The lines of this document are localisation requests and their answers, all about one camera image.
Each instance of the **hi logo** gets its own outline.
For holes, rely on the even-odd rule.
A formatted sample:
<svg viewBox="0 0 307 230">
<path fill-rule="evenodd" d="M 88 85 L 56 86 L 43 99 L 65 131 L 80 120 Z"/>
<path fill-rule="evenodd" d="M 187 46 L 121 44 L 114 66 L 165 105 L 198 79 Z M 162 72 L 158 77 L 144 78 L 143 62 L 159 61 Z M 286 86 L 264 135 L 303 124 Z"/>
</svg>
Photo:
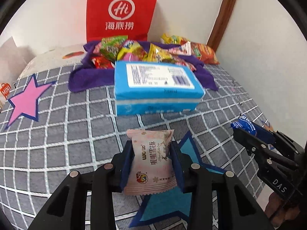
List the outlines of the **hi logo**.
<svg viewBox="0 0 307 230">
<path fill-rule="evenodd" d="M 133 16 L 135 4 L 132 0 L 113 0 L 108 10 L 114 20 L 124 21 Z"/>
</svg>

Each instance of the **pink star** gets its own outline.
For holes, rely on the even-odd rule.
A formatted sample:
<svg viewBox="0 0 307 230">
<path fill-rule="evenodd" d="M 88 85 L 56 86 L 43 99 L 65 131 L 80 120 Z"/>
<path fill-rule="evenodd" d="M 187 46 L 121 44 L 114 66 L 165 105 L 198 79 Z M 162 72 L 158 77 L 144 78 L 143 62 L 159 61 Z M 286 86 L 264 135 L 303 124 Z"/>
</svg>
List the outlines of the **pink star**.
<svg viewBox="0 0 307 230">
<path fill-rule="evenodd" d="M 38 121 L 38 98 L 54 83 L 55 81 L 39 86 L 35 74 L 33 74 L 24 91 L 8 99 L 10 104 L 14 107 L 14 110 L 7 124 L 7 128 L 11 126 L 20 115 Z"/>
</svg>

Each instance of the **screw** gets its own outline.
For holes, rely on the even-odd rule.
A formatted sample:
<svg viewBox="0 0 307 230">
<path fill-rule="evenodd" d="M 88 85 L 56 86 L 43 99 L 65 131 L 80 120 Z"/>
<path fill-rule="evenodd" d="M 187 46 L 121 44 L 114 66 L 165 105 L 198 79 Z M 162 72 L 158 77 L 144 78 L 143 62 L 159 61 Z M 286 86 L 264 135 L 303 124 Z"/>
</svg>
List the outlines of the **screw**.
<svg viewBox="0 0 307 230">
<path fill-rule="evenodd" d="M 113 164 L 107 163 L 107 164 L 104 165 L 104 168 L 105 168 L 106 170 L 110 170 L 111 168 L 113 168 Z"/>
<path fill-rule="evenodd" d="M 72 172 L 70 172 L 70 177 L 72 177 L 72 178 L 74 178 L 74 177 L 76 177 L 77 175 L 78 175 L 78 171 L 72 171 Z"/>
<path fill-rule="evenodd" d="M 234 177 L 234 173 L 232 171 L 226 171 L 226 176 L 228 177 Z"/>
<path fill-rule="evenodd" d="M 199 169 L 201 166 L 198 164 L 198 163 L 193 163 L 191 164 L 191 168 L 194 169 L 194 170 L 197 170 Z"/>
</svg>

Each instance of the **green snack package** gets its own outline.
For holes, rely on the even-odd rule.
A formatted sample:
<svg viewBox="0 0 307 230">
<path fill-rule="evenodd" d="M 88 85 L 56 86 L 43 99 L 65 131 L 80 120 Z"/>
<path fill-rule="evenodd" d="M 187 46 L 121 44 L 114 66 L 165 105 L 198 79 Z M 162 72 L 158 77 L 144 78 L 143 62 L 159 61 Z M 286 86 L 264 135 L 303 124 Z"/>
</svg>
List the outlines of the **green snack package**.
<svg viewBox="0 0 307 230">
<path fill-rule="evenodd" d="M 99 44 L 99 51 L 104 57 L 115 62 L 122 43 L 127 39 L 127 35 L 102 38 L 101 45 Z"/>
</svg>

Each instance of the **wooden door frame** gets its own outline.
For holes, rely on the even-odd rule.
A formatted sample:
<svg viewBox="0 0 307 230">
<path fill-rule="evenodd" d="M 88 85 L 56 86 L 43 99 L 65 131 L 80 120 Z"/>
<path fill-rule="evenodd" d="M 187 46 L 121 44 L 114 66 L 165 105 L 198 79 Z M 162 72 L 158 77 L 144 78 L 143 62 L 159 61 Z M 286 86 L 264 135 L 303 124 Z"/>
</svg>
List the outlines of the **wooden door frame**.
<svg viewBox="0 0 307 230">
<path fill-rule="evenodd" d="M 236 0 L 222 0 L 219 14 L 215 20 L 207 45 L 217 51 L 227 28 Z"/>
</svg>

